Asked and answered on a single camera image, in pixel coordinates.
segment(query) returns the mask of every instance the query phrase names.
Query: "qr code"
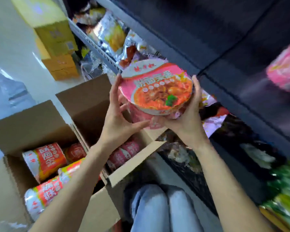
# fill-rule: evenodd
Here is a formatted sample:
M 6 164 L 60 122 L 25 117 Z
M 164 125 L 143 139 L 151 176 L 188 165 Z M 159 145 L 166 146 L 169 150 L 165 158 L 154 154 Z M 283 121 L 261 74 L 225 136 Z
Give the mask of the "qr code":
M 68 42 L 66 43 L 66 45 L 67 45 L 67 47 L 68 47 L 69 50 L 73 50 L 73 49 L 74 49 L 73 42 L 68 41 Z

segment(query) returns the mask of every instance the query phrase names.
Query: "jeans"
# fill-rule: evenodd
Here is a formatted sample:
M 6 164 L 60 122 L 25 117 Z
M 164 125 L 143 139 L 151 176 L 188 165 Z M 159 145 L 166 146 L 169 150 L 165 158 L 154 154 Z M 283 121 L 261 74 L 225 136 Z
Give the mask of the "jeans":
M 130 208 L 131 232 L 203 232 L 189 195 L 179 187 L 162 188 L 145 185 L 137 191 Z

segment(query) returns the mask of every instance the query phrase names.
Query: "hand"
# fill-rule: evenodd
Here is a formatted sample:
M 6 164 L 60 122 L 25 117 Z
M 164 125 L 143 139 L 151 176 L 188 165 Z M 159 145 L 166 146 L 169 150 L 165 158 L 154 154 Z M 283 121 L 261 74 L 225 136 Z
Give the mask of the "hand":
M 109 92 L 109 107 L 105 116 L 104 126 L 98 143 L 109 150 L 111 154 L 117 147 L 123 144 L 130 136 L 149 126 L 150 121 L 137 123 L 128 122 L 122 112 L 127 109 L 128 103 L 120 106 L 118 97 L 118 86 L 121 75 L 118 74 L 115 83 Z
M 209 141 L 199 115 L 199 103 L 202 97 L 201 87 L 195 75 L 192 80 L 195 93 L 185 113 L 177 120 L 170 120 L 163 116 L 158 116 L 155 119 L 159 124 L 172 129 L 187 146 L 195 148 Z

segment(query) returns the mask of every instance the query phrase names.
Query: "yellow cardboard box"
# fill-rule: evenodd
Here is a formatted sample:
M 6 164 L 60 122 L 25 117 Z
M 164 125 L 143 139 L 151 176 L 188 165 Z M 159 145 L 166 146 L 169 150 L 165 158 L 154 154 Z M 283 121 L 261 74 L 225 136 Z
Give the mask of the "yellow cardboard box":
M 70 54 L 50 57 L 40 38 L 35 39 L 40 51 L 41 61 L 55 80 L 79 77 L 73 58 Z
M 67 17 L 52 0 L 11 0 L 51 57 L 77 50 Z

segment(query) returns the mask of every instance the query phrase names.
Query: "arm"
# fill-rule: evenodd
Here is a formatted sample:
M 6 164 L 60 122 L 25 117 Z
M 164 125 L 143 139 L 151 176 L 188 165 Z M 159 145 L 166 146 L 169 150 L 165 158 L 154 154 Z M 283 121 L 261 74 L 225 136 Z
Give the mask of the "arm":
M 172 129 L 196 153 L 224 231 L 273 231 L 208 140 L 198 114 L 201 89 L 195 76 L 193 82 L 196 92 L 185 113 L 178 120 L 159 117 L 158 122 Z
M 40 215 L 30 232 L 77 232 L 98 176 L 110 154 L 134 133 L 149 125 L 150 121 L 132 124 L 123 117 L 121 112 L 127 105 L 119 105 L 117 91 L 120 80 L 121 77 L 117 76 L 110 91 L 110 105 L 99 141 L 90 148 L 80 168 Z

